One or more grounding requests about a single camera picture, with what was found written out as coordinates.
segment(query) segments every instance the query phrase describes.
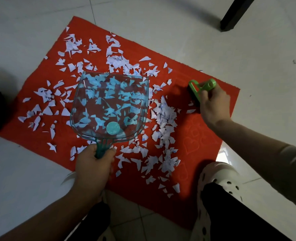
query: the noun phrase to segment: round dustpan button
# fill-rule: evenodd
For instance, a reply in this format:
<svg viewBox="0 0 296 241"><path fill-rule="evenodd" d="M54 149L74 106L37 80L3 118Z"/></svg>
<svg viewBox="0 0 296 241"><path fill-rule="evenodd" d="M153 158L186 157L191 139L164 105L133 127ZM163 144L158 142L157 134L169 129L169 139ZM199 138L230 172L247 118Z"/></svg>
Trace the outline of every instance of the round dustpan button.
<svg viewBox="0 0 296 241"><path fill-rule="evenodd" d="M110 122L107 125L107 133L110 135L115 135L119 133L120 131L120 126L117 122Z"/></svg>

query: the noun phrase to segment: teal plastic dustpan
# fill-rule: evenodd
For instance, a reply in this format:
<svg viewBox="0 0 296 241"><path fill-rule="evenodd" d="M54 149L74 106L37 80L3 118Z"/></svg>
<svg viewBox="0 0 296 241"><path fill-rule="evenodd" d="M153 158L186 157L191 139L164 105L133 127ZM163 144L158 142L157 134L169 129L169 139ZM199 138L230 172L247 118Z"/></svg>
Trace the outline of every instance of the teal plastic dustpan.
<svg viewBox="0 0 296 241"><path fill-rule="evenodd" d="M97 143L101 158L115 142L129 141L144 129L149 81L141 76L83 72L70 115L80 137Z"/></svg>

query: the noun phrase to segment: red doormat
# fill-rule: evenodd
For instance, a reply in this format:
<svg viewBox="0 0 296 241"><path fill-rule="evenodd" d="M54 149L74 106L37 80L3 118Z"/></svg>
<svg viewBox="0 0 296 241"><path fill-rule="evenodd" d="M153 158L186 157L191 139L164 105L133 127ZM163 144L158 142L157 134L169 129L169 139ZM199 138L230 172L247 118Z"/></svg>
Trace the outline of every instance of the red doormat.
<svg viewBox="0 0 296 241"><path fill-rule="evenodd" d="M64 29L58 40L47 53L48 59L43 59L38 68L27 78L14 101L15 110L13 117L0 131L0 136L73 171L75 169L76 160L70 161L70 149L73 146L80 147L87 146L88 144L86 140L77 138L70 126L66 125L69 117L61 116L63 106L60 103L60 98L65 97L55 97L56 105L50 108L54 114L59 110L59 115L42 115L39 126L35 131L33 131L33 127L28 128L28 126L29 123L34 122L36 116L27 118L24 122L18 120L20 116L26 117L27 111L31 111L36 104L40 105L42 111L48 105L48 103L43 103L41 96L34 93L34 91L38 91L38 88L49 88L52 90L52 94L54 94L56 89L53 89L53 86L60 80L63 80L65 83L63 86L57 88L61 93L66 91L64 87L76 84L76 79L79 74L77 73L77 69L70 72L67 66L68 64L73 63L76 65L77 62L86 59L90 61L93 66L98 68L97 72L109 71L109 66L106 64L106 50L111 43L108 44L106 41L106 35L112 36L112 34L78 17L73 17L68 27L69 30L66 31L66 28ZM82 39L82 45L78 47L82 50L82 53L75 53L70 57L68 52L66 52L65 56L61 57L58 55L58 51L65 52L66 42L64 39L69 36L69 34L75 34L76 40ZM101 51L95 53L90 51L89 54L87 54L90 43L89 39L92 39L93 43L95 43ZM158 170L160 163L156 164L154 169L151 170L145 178L142 178L144 173L137 170L136 163L123 162L123 168L120 169L122 174L118 177L114 175L112 180L108 183L107 188L130 201L163 215L182 227L192 229L197 216L196 194L199 174L207 163L216 159L222 141L207 128L200 114L186 114L188 109L194 108L188 106L191 98L187 92L187 85L188 81L191 79L201 82L210 79L211 76L120 36L115 36L114 39L120 42L121 47L112 47L112 51L118 52L118 49L124 51L123 56L130 60L130 64L139 63L142 72L144 72L144 68L146 68L146 71L149 70L149 62L158 66L158 70L160 70L158 76L149 77L150 87L154 84L161 85L163 82L166 83L169 79L172 79L172 84L166 85L163 87L163 91L158 91L157 94L154 94L153 99L160 100L162 95L167 96L166 102L168 106L181 109L181 112L177 113L177 119L175 120L178 126L175 128L175 132L171 133L171 136L174 137L176 142L170 145L170 147L178 149L177 153L173 153L171 157L177 156L181 162L175 167L172 176L166 182L162 182L158 179L159 176L165 177L166 175L162 173L161 170ZM151 60L139 62L139 60L145 56L150 57ZM64 66L56 65L59 58L66 60ZM173 69L171 73L168 73L168 68L163 68L165 62L168 64L169 68ZM65 72L59 70L63 67L67 67ZM47 80L51 83L49 87L47 86ZM216 81L230 95L230 113L232 113L239 89L220 80ZM70 95L71 100L74 93L75 90L72 89ZM29 101L22 102L24 98L29 97L31 97ZM66 103L66 108L69 111L71 111L71 107L72 103ZM57 121L57 123L55 123L56 134L55 137L51 139L50 127L54 121ZM146 141L148 142L147 149L149 150L147 156L159 157L163 154L162 151L164 147L157 149L155 144L158 144L158 142L153 141L151 138L153 133L152 128L155 124L154 119L152 122L146 124L149 126L149 128L145 130L146 135L149 137ZM57 152L50 150L47 143L56 145ZM121 145L126 147L128 143L115 144L115 146L118 147L116 155L120 154ZM146 165L144 161L147 158L142 159L140 153L124 153L124 157L128 159L141 159L143 160L142 166ZM114 162L115 171L119 170L117 164L118 159ZM146 184L146 179L150 175L156 178L156 180L150 184ZM167 193L164 193L162 189L158 189L160 183L166 186ZM177 183L179 183L180 186L179 194L173 189L173 186ZM173 193L170 198L167 196L169 193Z"/></svg>

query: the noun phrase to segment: tile floor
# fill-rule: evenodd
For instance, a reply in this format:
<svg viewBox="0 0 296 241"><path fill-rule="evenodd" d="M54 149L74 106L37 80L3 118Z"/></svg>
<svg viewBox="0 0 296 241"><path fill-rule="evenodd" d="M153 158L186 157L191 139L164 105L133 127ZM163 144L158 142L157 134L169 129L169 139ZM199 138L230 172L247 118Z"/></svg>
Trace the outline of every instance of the tile floor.
<svg viewBox="0 0 296 241"><path fill-rule="evenodd" d="M216 26L233 0L0 0L0 90L15 97L73 15L241 88L233 119L296 145L296 0L255 0ZM296 240L296 207L223 144L252 210ZM0 235L63 196L68 170L0 138ZM188 240L190 231L107 193L117 240Z"/></svg>

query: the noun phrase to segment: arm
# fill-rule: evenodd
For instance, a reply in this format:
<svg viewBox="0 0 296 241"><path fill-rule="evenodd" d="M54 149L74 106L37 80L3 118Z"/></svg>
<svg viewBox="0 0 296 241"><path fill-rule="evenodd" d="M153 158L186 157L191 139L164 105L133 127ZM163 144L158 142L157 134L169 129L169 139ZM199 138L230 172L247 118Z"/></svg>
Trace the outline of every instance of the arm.
<svg viewBox="0 0 296 241"><path fill-rule="evenodd" d="M116 150L95 159L95 144L78 156L76 179L68 194L26 222L0 237L3 240L64 240L100 198L111 171Z"/></svg>
<svg viewBox="0 0 296 241"><path fill-rule="evenodd" d="M250 130L230 118L230 97L218 85L200 92L207 126L272 187L296 204L296 147Z"/></svg>

